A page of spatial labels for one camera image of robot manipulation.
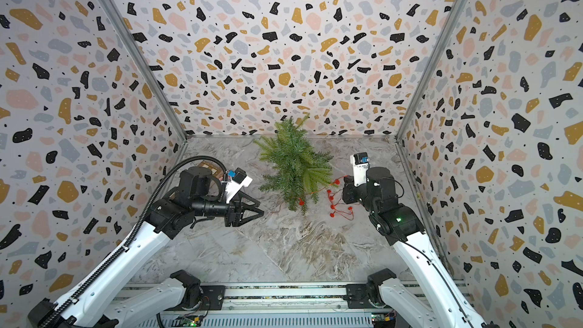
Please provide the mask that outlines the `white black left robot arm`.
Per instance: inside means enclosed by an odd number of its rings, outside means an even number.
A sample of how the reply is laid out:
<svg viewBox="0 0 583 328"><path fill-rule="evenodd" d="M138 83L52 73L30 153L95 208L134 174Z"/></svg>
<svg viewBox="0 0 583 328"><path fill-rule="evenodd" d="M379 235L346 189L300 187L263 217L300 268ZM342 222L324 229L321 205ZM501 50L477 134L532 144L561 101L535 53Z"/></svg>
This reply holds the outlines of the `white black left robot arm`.
<svg viewBox="0 0 583 328"><path fill-rule="evenodd" d="M179 185L145 209L121 245L55 302L44 299L36 305L27 316L27 326L133 327L170 308L185 314L209 310L212 300L205 296L200 280L184 270L125 302L114 299L183 229L215 218L222 218L227 227L239 227L264 215L260 202L243 191L251 177L240 168L224 175L222 182L208 168L182 171Z"/></svg>

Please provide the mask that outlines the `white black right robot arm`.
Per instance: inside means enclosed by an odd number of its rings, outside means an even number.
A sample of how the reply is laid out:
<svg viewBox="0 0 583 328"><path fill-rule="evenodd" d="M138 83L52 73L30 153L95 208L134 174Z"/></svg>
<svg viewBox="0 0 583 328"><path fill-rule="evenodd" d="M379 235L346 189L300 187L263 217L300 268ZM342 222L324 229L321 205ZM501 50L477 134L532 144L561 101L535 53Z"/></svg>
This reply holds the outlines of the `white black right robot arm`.
<svg viewBox="0 0 583 328"><path fill-rule="evenodd" d="M426 298L420 300L393 271L385 269L369 276L369 301L394 309L411 327L493 326L455 284L417 214L399 202L390 170L372 167L366 160L352 169L352 176L344 178L343 201L366 209L372 226L403 259Z"/></svg>

